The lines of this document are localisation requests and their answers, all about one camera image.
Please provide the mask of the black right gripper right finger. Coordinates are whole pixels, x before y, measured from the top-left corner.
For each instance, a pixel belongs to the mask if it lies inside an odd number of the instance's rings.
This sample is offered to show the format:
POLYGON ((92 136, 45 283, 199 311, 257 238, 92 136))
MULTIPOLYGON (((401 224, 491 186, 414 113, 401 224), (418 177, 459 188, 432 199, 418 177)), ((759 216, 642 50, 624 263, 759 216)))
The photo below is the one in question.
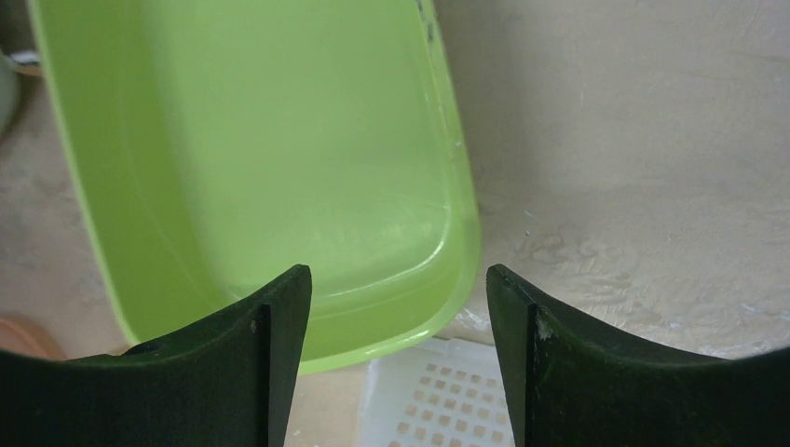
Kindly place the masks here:
POLYGON ((486 297, 519 446, 785 446, 789 352, 719 359, 640 338, 504 265, 486 297))

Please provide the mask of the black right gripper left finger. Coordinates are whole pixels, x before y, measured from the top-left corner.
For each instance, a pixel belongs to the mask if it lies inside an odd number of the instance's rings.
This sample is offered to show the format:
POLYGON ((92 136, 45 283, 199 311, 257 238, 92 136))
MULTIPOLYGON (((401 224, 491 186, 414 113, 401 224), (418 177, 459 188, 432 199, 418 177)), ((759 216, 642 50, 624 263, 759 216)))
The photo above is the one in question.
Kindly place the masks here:
POLYGON ((310 269, 123 354, 1 355, 5 446, 280 446, 310 311, 310 269))

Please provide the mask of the white perforated strainer tray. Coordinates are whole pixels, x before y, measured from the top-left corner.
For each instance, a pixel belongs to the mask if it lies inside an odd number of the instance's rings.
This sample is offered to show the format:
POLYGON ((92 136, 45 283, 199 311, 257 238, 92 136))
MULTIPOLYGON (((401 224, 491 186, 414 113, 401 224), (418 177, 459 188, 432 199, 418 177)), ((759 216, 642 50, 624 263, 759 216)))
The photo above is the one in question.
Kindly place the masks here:
POLYGON ((514 445, 496 350, 459 339, 429 339, 371 361, 356 443, 514 445))

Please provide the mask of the peach round plastic bucket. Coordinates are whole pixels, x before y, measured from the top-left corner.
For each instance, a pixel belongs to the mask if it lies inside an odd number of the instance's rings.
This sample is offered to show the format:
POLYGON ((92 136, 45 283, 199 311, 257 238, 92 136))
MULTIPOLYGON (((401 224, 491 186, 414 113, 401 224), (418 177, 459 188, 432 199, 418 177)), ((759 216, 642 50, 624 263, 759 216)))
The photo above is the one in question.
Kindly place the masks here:
POLYGON ((66 359, 61 347, 43 327, 19 315, 1 315, 1 349, 39 359, 66 359))

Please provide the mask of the green plastic tray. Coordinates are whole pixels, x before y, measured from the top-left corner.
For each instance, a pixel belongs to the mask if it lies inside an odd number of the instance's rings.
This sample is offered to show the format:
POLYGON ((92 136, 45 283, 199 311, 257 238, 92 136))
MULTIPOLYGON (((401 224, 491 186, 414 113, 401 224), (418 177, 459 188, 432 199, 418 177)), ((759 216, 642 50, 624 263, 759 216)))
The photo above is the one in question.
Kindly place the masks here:
POLYGON ((116 320, 176 331, 295 264, 302 373, 431 337, 482 247, 431 1, 33 1, 116 320))

